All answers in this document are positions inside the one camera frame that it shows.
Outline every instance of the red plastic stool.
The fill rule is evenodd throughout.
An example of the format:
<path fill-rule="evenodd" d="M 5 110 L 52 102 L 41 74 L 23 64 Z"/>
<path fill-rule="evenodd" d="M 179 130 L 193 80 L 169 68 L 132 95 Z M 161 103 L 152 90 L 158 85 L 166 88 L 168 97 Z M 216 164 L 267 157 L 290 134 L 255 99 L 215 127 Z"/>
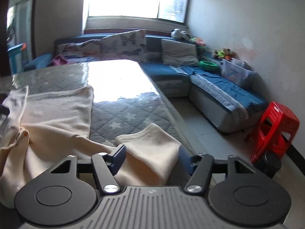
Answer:
<path fill-rule="evenodd" d="M 289 108 L 280 103 L 271 102 L 255 128 L 245 138 L 245 141 L 252 138 L 255 144 L 254 154 L 250 158 L 251 163 L 254 163 L 265 151 L 273 151 L 282 158 L 291 145 L 299 124 L 299 119 Z M 290 134 L 290 138 L 284 140 L 281 133 Z"/>

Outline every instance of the silver screw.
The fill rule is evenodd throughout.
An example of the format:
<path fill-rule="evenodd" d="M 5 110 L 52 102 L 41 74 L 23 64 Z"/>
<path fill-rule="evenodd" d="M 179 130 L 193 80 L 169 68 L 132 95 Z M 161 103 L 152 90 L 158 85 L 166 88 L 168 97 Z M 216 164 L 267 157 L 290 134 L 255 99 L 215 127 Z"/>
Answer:
<path fill-rule="evenodd" d="M 202 187 L 198 185 L 190 185 L 186 188 L 186 190 L 190 193 L 200 193 L 202 191 Z"/>
<path fill-rule="evenodd" d="M 119 187 L 117 185 L 109 184 L 103 187 L 103 190 L 107 193 L 115 193 L 119 190 Z"/>

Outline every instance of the tiled floor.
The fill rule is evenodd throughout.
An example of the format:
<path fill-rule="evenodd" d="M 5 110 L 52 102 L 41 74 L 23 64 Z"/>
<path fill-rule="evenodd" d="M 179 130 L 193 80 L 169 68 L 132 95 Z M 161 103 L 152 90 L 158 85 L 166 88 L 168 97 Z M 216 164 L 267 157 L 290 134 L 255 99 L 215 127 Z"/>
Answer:
<path fill-rule="evenodd" d="M 185 136 L 197 153 L 213 155 L 215 159 L 227 159 L 229 155 L 237 155 L 250 162 L 252 142 L 244 138 L 250 129 L 229 135 L 220 133 L 208 119 L 188 100 L 188 98 L 170 98 L 178 110 L 187 128 L 183 128 Z M 224 175 L 213 175 L 218 183 Z M 286 219 L 288 229 L 305 228 L 305 176 L 288 156 L 282 158 L 282 168 L 273 178 L 290 194 L 292 206 Z"/>

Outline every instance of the sofa backrest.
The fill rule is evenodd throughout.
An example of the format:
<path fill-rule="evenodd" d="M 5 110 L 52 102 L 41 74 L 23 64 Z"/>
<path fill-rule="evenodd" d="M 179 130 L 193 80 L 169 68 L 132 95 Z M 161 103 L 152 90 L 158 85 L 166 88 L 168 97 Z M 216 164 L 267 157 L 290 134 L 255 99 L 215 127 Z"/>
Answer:
<path fill-rule="evenodd" d="M 80 43 L 87 40 L 92 39 L 102 39 L 106 36 L 113 35 L 107 33 L 94 33 L 94 34 L 84 34 L 81 36 L 71 37 L 71 38 L 64 38 L 64 39 L 57 39 L 54 42 L 54 53 L 56 54 L 57 46 L 60 44 L 65 43 Z M 145 35 L 146 43 L 147 43 L 147 54 L 149 61 L 155 62 L 162 62 L 162 46 L 161 46 L 161 39 L 168 39 L 168 40 L 175 40 L 186 42 L 190 44 L 195 44 L 194 42 L 186 41 L 186 40 L 177 40 L 171 37 L 164 37 L 164 36 L 155 36 L 155 35 Z"/>

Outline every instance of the blue sofa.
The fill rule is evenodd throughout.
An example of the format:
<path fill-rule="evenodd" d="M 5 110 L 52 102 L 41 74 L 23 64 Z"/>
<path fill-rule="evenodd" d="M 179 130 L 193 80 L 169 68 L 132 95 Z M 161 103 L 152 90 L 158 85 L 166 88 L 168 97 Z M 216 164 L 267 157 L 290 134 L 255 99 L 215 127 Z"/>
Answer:
<path fill-rule="evenodd" d="M 77 37 L 58 39 L 57 46 L 64 43 L 79 43 L 90 39 L 102 39 L 111 34 L 86 34 Z M 267 102 L 251 90 L 243 90 L 221 77 L 201 68 L 193 68 L 181 74 L 162 63 L 162 39 L 169 37 L 146 35 L 148 62 L 141 63 L 143 71 L 155 82 L 167 97 L 189 97 L 199 110 L 221 131 L 231 133 L 257 123 L 267 106 Z M 25 70 L 47 67 L 52 54 L 46 54 L 25 66 Z M 213 61 L 211 55 L 203 54 L 203 60 Z"/>

